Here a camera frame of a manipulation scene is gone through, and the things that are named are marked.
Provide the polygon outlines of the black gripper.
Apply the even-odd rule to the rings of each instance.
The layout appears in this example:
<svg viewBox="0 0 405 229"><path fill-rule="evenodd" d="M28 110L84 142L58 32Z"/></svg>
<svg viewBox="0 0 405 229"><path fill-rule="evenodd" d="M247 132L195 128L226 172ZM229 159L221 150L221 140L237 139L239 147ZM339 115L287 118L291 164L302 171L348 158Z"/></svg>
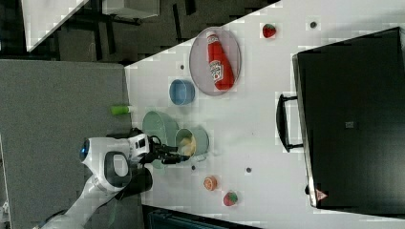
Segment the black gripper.
<svg viewBox="0 0 405 229"><path fill-rule="evenodd" d="M154 141L149 143L149 152L141 157L139 163L144 165L146 163L152 163L155 159L162 160L162 164L177 164L189 159L189 156L165 156L165 152L177 152L178 147L167 146L164 144L159 144Z"/></svg>

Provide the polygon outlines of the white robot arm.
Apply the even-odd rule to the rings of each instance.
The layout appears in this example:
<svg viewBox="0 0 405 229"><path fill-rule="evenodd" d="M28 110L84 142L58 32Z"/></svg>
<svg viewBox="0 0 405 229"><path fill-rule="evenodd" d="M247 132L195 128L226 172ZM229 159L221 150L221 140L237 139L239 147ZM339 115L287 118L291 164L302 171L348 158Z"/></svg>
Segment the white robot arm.
<svg viewBox="0 0 405 229"><path fill-rule="evenodd" d="M156 141L153 135L90 137L80 150L80 160L92 175L83 191L67 210L60 211L33 229L84 229L93 213L130 185L132 170L158 159L177 164L189 159L176 146Z"/></svg>

